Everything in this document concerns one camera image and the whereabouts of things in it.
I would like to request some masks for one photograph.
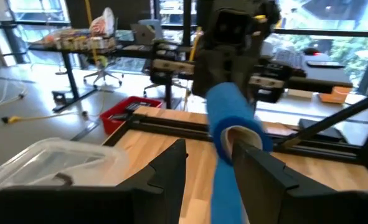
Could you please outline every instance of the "window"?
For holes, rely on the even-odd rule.
[[[61,27],[54,26],[38,26],[38,25],[19,25],[18,29],[14,29],[16,40],[20,46],[26,46],[27,43],[35,42],[43,39],[49,33],[52,33]],[[72,66],[78,67],[78,58],[69,55]],[[42,52],[30,50],[27,52],[27,61],[29,63],[44,63],[51,65],[63,64],[62,56],[57,52]]]
[[[368,0],[276,0],[284,29],[368,30]]]
[[[68,21],[65,0],[9,0],[17,21]]]
[[[354,84],[354,90],[358,88],[368,65],[368,58],[357,55],[358,51],[368,50],[368,37],[272,34],[266,41],[296,51],[315,47],[328,54],[332,60],[346,66],[344,71]]]
[[[183,25],[184,0],[159,0],[162,24]],[[192,0],[191,21],[196,24],[196,0]]]

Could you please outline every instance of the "cable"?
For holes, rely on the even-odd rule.
[[[195,57],[195,52],[196,52],[196,47],[197,47],[197,43],[199,41],[199,38],[201,36],[201,33],[202,33],[202,27],[198,27],[197,30],[196,30],[196,37],[194,39],[194,45],[192,47],[192,50],[191,50],[191,54],[189,56],[189,61],[190,62],[193,62],[194,60],[194,57]],[[187,103],[188,103],[188,98],[190,97],[191,95],[191,92],[188,91],[188,85],[189,85],[189,81],[186,81],[186,92],[185,92],[185,100],[184,100],[184,107],[183,107],[183,111],[185,111],[185,108],[187,106]]]
[[[1,99],[0,99],[0,104],[5,100],[5,97],[7,96],[7,89],[8,89],[8,80],[5,79],[4,88],[2,90],[2,96],[1,96]]]
[[[88,23],[91,24],[92,22],[92,15],[91,15],[91,9],[90,9],[90,2],[89,0],[85,0],[85,5],[86,5],[86,10],[87,10],[87,19],[88,19]],[[95,63],[97,65],[97,69],[99,71],[99,62],[98,61],[98,57],[97,57],[97,51],[95,50],[94,46],[91,44],[91,48],[92,48],[92,54],[93,54],[93,58],[95,60]],[[5,124],[12,124],[12,123],[16,123],[16,122],[20,122],[20,121],[34,121],[34,120],[40,120],[40,119],[49,119],[49,118],[55,118],[55,117],[59,117],[59,116],[65,116],[65,115],[73,115],[73,114],[77,114],[77,115],[82,115],[85,119],[89,120],[89,116],[100,116],[102,114],[102,111],[105,107],[105,92],[102,90],[102,88],[100,89],[100,91],[102,91],[102,106],[100,109],[100,112],[98,114],[92,114],[89,115],[87,111],[82,111],[80,112],[69,112],[69,113],[62,113],[62,114],[54,114],[54,115],[50,115],[50,116],[35,116],[35,117],[30,117],[30,118],[25,118],[25,117],[20,117],[20,116],[11,116],[11,117],[3,117],[1,118],[1,121]]]

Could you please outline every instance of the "concrete floor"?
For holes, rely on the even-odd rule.
[[[102,101],[105,99],[103,111],[117,104],[127,96],[142,96],[143,88],[150,84],[149,77],[141,75],[125,75],[123,85],[119,86],[114,79],[108,78],[108,86],[104,89],[113,91],[98,91],[79,103],[76,103],[64,113],[88,111],[90,120],[85,121],[80,115],[71,114],[50,119],[41,119],[35,121],[26,121],[15,124],[3,124],[3,116],[49,116],[52,115],[52,108],[55,103],[52,99],[51,90],[64,89],[68,87],[67,76],[54,74],[58,67],[48,65],[35,65],[32,70],[29,65],[19,65],[10,68],[0,69],[0,99],[2,90],[7,82],[7,97],[10,99],[20,93],[21,87],[19,80],[23,80],[24,86],[28,90],[28,95],[17,102],[0,107],[0,165],[8,159],[21,152],[27,146],[45,138],[63,138],[72,139],[86,128],[93,128],[87,135],[84,135],[79,141],[101,144],[107,135],[103,132],[103,126],[98,125],[98,114],[102,108]],[[75,70],[76,82],[80,90],[91,89],[91,85],[82,82],[83,75],[91,71]],[[164,88],[148,90],[150,98],[162,97]],[[173,88],[173,95],[180,97],[184,91]],[[271,121],[285,124],[296,124],[300,118],[313,120],[323,119],[325,116],[341,110],[340,105],[330,105],[320,103],[319,101],[305,101],[295,98],[282,99],[278,104],[271,105],[260,103],[257,115],[264,121]],[[204,100],[198,97],[190,97],[188,111],[205,113]],[[363,112],[353,118],[351,122],[341,122],[337,126],[352,144],[362,145],[368,133],[368,111]]]

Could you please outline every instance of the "white cable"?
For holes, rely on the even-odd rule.
[[[5,97],[7,97],[7,89],[8,89],[8,80],[5,79],[5,81],[4,81],[4,89],[2,91],[2,97],[1,97],[1,100],[0,100],[0,104],[5,100]]]

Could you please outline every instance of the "chair base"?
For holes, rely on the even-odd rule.
[[[100,70],[100,71],[97,71],[97,72],[95,72],[93,74],[85,75],[84,76],[84,82],[85,83],[87,82],[86,78],[88,78],[88,77],[94,77],[94,76],[97,76],[97,78],[94,80],[93,84],[95,84],[100,78],[103,78],[103,80],[105,81],[106,80],[106,77],[115,78],[115,79],[119,80],[119,84],[120,85],[123,84],[123,81],[120,78],[118,78],[118,77],[116,77],[116,76],[108,73],[105,70]]]

